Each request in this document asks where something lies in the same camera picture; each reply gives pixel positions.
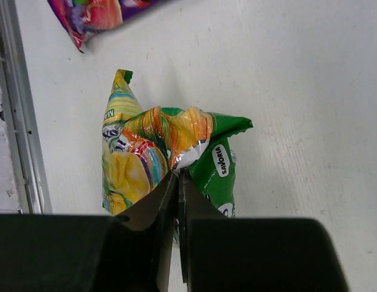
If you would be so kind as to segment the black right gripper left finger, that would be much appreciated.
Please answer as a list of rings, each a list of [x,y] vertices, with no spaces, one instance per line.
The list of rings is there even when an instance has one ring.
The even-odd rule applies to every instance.
[[[178,177],[168,172],[136,204],[112,217],[92,291],[167,291],[178,208]]]

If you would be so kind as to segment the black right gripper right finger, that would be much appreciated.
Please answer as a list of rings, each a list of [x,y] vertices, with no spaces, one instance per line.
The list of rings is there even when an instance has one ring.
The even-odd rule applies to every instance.
[[[189,291],[348,290],[331,238],[315,219],[228,218],[184,172],[179,223]]]

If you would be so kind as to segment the green Fox's candy bag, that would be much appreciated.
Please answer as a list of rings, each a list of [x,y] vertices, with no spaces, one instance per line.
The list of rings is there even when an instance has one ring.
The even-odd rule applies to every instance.
[[[187,170],[200,194],[235,217],[237,157],[229,138],[253,127],[247,117],[156,106],[143,110],[119,69],[102,125],[103,207],[117,215],[153,191],[168,172]]]

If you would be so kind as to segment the purple Fox's candy bag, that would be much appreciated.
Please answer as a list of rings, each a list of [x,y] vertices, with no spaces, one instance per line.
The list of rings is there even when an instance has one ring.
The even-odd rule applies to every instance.
[[[168,1],[48,0],[77,50],[85,52],[90,38],[116,30],[167,5]]]

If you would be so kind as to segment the aluminium table front rail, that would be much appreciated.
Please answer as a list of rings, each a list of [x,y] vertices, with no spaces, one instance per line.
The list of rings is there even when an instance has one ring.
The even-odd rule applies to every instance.
[[[0,1],[3,117],[22,214],[50,214],[46,172],[15,1]]]

